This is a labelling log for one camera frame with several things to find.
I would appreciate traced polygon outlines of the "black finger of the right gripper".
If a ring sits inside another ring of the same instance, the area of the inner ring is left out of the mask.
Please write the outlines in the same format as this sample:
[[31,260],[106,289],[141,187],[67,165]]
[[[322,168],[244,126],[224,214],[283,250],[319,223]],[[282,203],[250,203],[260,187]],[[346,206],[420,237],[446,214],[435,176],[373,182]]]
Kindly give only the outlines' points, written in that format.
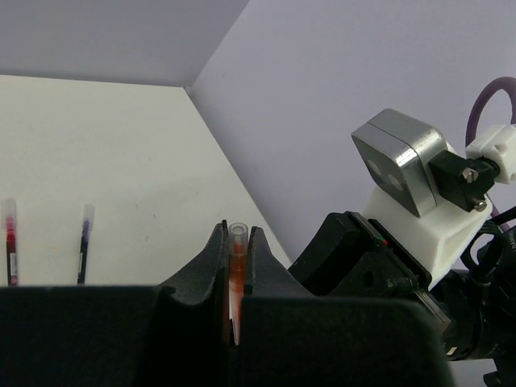
[[317,296],[418,302],[441,335],[452,324],[431,295],[430,273],[377,220],[357,212],[329,214],[289,273]]

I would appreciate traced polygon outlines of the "orange pen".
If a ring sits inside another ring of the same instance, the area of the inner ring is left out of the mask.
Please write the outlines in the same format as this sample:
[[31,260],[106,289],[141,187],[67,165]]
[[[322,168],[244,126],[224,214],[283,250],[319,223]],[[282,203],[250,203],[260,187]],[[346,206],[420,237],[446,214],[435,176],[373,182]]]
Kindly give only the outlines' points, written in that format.
[[228,236],[231,321],[235,346],[238,346],[240,341],[241,303],[247,270],[248,226],[244,223],[232,223],[228,228]]

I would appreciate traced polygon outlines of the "red pen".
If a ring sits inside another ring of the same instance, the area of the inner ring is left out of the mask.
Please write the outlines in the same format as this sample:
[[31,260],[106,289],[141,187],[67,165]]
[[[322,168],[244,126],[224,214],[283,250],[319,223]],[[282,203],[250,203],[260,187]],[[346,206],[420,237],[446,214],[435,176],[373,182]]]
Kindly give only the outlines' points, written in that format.
[[1,216],[2,228],[6,232],[7,282],[9,286],[17,286],[19,284],[16,241],[17,213],[13,198],[1,201]]

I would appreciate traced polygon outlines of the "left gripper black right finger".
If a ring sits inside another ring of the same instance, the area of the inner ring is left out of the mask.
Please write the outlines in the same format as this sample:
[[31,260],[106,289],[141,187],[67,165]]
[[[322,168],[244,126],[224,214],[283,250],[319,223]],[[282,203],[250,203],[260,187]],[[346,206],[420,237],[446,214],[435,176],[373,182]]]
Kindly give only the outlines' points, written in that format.
[[241,307],[240,386],[451,386],[435,325],[396,298],[317,297],[249,237]]

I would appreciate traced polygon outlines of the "purple pen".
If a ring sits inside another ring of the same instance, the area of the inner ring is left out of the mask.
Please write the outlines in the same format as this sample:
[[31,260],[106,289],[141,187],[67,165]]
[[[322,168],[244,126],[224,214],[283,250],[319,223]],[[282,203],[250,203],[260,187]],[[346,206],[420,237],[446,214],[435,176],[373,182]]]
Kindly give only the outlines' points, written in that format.
[[95,207],[93,205],[86,204],[84,206],[83,219],[81,222],[81,241],[79,249],[79,265],[77,272],[77,283],[79,285],[85,284],[89,237],[93,228],[94,211]]

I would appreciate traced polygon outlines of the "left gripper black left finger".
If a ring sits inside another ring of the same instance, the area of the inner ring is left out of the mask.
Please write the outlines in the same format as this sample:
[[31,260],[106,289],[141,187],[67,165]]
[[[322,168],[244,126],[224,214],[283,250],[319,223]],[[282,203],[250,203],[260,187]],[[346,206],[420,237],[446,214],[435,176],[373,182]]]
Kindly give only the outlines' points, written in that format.
[[226,386],[228,232],[159,285],[1,291],[4,386]]

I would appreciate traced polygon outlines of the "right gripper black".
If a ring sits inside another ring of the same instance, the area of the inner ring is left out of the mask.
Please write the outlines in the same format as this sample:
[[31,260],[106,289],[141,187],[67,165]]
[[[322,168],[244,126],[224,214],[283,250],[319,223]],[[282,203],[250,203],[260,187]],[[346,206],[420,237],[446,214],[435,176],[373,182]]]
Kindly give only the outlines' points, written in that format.
[[515,355],[515,241],[499,233],[472,257],[465,270],[451,270],[436,286],[435,298],[451,318],[442,340],[451,361]]

